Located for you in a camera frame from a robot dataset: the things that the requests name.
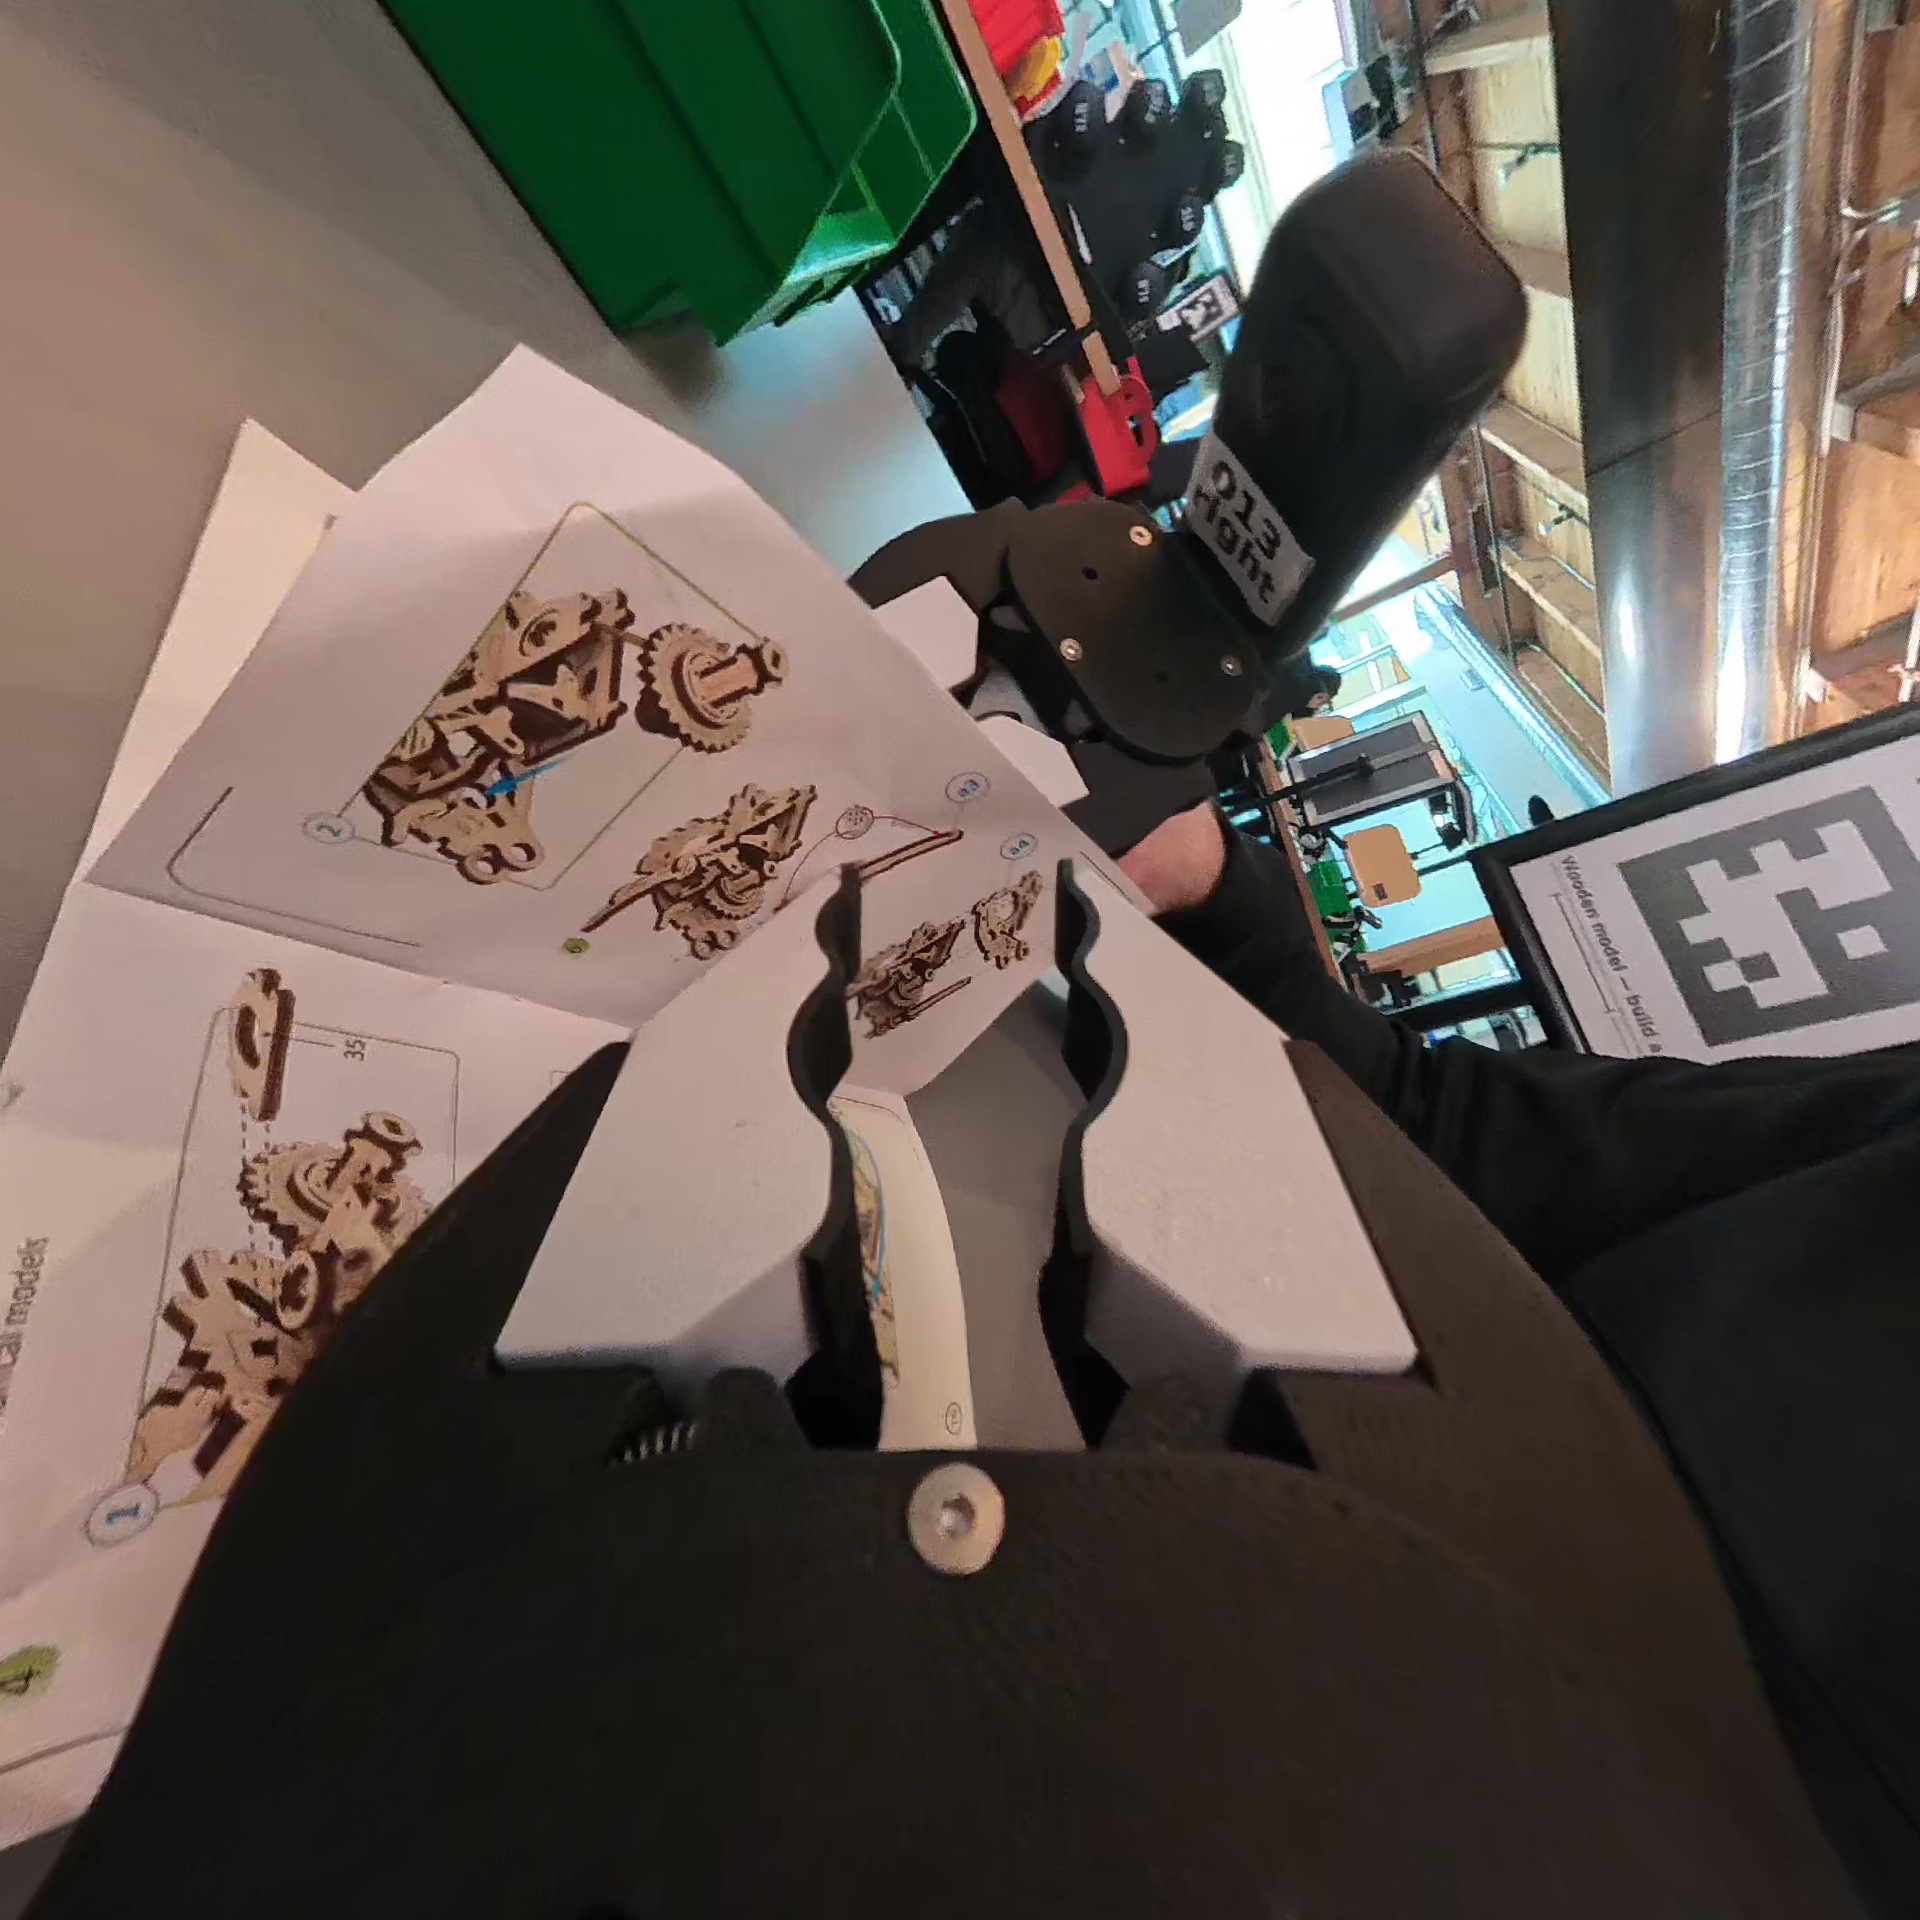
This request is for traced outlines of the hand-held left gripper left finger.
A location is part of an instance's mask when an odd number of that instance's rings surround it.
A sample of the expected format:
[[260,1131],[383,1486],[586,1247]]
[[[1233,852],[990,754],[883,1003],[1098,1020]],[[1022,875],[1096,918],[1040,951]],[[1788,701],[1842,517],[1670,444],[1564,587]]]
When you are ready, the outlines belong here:
[[635,1364],[693,1392],[771,1376],[825,1446],[876,1446],[881,1367],[851,1146],[854,867],[637,1028],[507,1310],[511,1369]]

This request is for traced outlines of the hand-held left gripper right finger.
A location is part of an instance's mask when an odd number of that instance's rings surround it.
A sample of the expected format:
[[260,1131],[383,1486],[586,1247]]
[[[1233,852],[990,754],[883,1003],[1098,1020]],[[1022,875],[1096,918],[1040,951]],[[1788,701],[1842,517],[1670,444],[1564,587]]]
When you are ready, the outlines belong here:
[[1059,863],[1051,899],[1082,1109],[1038,1313],[1077,1430],[1155,1380],[1233,1427],[1267,1374],[1408,1376],[1413,1334],[1280,1028],[1090,863]]

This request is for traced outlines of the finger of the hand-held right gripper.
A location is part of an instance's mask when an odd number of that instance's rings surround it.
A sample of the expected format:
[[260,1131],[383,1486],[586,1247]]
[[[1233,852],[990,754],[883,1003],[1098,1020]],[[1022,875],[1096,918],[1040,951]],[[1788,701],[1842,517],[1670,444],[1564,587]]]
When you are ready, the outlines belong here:
[[1044,802],[1070,808],[1087,801],[1087,780],[1068,749],[1034,725],[1034,717],[1021,706],[987,703],[969,712],[978,732],[1003,754]]
[[981,679],[978,612],[947,579],[893,596],[876,612],[898,641],[947,692],[972,692]]

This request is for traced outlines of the white instruction booklet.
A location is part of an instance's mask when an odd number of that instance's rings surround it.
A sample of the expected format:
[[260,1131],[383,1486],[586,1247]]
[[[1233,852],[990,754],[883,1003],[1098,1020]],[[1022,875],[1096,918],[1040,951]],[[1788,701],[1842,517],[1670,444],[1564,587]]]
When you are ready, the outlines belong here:
[[851,1080],[917,1091],[1070,855],[752,489],[527,350],[347,499],[5,1067],[5,1846],[99,1790],[275,1415],[580,1062],[854,867]]

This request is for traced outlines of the person's right forearm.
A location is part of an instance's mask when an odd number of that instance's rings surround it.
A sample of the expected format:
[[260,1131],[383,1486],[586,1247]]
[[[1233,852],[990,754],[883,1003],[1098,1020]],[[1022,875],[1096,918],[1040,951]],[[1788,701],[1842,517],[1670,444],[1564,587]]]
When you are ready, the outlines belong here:
[[1319,1050],[1544,1281],[1693,1229],[1710,1255],[1915,1255],[1914,1044],[1696,1065],[1429,1042],[1333,982],[1285,855],[1233,835],[1212,899],[1158,923]]

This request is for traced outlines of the person's right hand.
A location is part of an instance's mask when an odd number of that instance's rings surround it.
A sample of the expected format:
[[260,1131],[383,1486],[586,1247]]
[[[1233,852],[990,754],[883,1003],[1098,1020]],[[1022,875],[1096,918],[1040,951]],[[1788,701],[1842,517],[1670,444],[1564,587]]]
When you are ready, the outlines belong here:
[[1114,865],[1151,918],[1189,915],[1220,886],[1233,843],[1212,802],[1191,806],[1118,854]]

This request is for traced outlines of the red plastic object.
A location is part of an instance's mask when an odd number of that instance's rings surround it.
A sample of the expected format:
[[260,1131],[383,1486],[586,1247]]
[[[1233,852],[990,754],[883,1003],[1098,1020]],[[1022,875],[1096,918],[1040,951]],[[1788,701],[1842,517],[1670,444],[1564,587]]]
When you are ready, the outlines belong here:
[[1076,431],[1090,496],[1121,499],[1145,489],[1158,452],[1158,425],[1152,392],[1133,363],[1114,376],[1112,389],[1104,389],[1093,374],[1079,380]]

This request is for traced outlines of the black framed machine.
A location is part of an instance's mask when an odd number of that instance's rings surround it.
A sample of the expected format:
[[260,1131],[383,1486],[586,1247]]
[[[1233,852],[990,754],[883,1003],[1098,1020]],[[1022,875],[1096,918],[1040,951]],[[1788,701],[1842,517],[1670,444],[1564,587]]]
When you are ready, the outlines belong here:
[[1428,806],[1454,848],[1474,827],[1474,808],[1444,741],[1424,712],[1391,717],[1285,763],[1280,797],[1314,832],[1346,832],[1406,806]]

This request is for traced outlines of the green plastic bin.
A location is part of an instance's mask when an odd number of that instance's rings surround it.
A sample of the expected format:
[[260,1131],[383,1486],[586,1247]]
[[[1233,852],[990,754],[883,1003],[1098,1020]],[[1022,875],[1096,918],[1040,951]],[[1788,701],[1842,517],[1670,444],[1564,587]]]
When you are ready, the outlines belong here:
[[866,276],[905,240],[975,131],[972,88],[954,59],[946,14],[927,3],[876,3],[899,78],[815,221],[765,319],[787,323]]
[[881,5],[389,3],[616,335],[728,343],[879,240],[857,165],[898,105]]

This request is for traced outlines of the black framed marker sign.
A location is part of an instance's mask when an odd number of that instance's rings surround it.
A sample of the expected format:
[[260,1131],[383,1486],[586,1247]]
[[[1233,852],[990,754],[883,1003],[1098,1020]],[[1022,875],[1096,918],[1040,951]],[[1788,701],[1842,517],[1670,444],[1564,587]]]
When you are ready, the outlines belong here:
[[1918,1038],[1918,716],[1892,706],[1474,852],[1548,1040],[1617,1060]]

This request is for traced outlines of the person's dark trousers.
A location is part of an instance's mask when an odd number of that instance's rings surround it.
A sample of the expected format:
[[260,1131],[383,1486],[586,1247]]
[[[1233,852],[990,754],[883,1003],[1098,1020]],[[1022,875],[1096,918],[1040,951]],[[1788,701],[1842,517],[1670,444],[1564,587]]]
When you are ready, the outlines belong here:
[[1709,1524],[1877,1916],[1915,1916],[1915,1050],[1565,1067],[1611,1242],[1567,1303]]

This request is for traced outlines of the silver ventilation duct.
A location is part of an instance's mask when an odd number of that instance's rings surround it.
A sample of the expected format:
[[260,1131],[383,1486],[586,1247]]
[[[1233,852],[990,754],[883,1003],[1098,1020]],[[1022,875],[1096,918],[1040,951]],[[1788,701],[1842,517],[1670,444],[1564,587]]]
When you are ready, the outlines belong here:
[[1854,5],[1554,3],[1611,793],[1789,736]]

